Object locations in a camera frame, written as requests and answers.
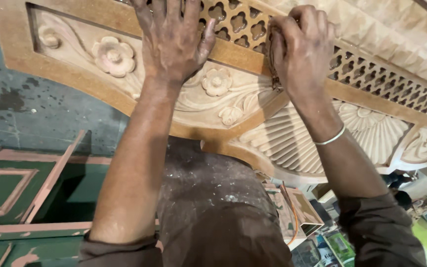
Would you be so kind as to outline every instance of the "brown shirt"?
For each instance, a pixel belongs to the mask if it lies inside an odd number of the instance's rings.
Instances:
[[[425,267],[423,246],[411,232],[411,219],[390,195],[344,199],[340,224],[356,249],[358,267]],[[157,236],[133,244],[82,242],[80,267],[124,266],[292,266],[277,218],[245,203],[231,203],[205,211],[199,223],[178,234],[188,251],[167,253],[156,248]],[[165,249],[175,251],[172,244]]]

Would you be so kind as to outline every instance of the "plastic bottle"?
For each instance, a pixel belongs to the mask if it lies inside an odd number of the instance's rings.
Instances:
[[[341,267],[339,261],[325,242],[324,237],[322,237],[322,235],[317,236],[317,243],[317,248],[319,249],[319,253],[321,254],[321,262],[324,267]]]

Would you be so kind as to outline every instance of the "green door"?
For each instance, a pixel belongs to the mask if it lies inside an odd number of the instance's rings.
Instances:
[[[0,225],[18,224],[55,162],[0,161]]]

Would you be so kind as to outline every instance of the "left hand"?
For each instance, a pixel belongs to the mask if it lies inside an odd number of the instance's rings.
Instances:
[[[199,40],[200,0],[187,0],[181,17],[181,0],[130,0],[143,30],[146,80],[181,85],[207,60],[215,44],[215,19],[208,21]]]

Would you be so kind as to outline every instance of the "shirt sleeve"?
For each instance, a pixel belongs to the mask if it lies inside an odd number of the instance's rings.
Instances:
[[[157,235],[132,244],[108,244],[88,240],[80,246],[78,267],[162,267],[161,250],[156,247]]]
[[[339,223],[355,246],[356,267],[426,267],[412,220],[391,194],[339,200]]]

